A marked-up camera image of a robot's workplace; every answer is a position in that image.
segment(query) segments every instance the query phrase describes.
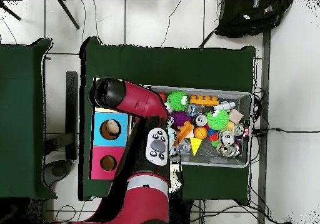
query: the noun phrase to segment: orange lego brick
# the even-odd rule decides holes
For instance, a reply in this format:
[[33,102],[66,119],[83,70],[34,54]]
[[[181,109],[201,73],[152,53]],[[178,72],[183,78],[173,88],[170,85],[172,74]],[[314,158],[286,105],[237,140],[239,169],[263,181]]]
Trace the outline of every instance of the orange lego brick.
[[190,103],[191,104],[203,104],[203,105],[219,105],[218,98],[213,96],[196,96],[196,95],[191,95],[190,97]]
[[182,140],[194,129],[194,126],[189,122],[184,122],[183,126],[180,127],[180,131],[177,132],[177,138],[174,142],[174,145],[177,146],[178,142],[182,142]]

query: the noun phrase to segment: pink box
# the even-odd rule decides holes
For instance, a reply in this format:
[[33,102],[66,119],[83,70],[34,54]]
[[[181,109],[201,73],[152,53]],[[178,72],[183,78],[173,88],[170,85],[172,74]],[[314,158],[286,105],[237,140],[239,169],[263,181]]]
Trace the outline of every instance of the pink box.
[[[91,160],[91,178],[95,180],[113,180],[121,161],[125,147],[93,146]],[[116,167],[112,171],[106,171],[101,167],[101,159],[110,155],[116,159]]]

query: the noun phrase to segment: green table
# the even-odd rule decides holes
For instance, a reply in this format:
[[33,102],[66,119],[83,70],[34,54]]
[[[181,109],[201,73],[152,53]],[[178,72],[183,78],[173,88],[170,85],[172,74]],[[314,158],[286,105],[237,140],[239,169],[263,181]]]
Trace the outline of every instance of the green table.
[[[143,48],[104,46],[97,38],[81,46],[79,197],[106,196],[110,181],[88,179],[91,105],[87,99],[93,77],[111,76],[136,84],[216,89],[253,90],[254,47],[242,50],[206,48]],[[207,166],[182,167],[185,199],[236,199],[248,201],[248,170]]]
[[55,198],[41,179],[44,158],[42,65],[51,40],[0,44],[0,197]]

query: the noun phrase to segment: yellow triangle toy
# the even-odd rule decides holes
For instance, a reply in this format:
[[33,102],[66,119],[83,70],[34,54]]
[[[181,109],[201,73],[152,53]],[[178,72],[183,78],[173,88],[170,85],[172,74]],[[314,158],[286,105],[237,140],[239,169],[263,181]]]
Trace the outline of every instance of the yellow triangle toy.
[[192,153],[194,156],[196,155],[202,140],[200,140],[199,138],[190,138],[190,142],[191,142]]

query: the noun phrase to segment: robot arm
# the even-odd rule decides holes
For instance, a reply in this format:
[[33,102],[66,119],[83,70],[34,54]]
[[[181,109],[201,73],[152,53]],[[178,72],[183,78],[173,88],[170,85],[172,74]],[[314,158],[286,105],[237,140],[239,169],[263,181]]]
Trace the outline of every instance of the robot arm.
[[99,79],[89,95],[93,106],[138,116],[107,202],[117,204],[105,222],[69,224],[167,224],[169,138],[168,112],[160,96],[138,85],[113,78]]

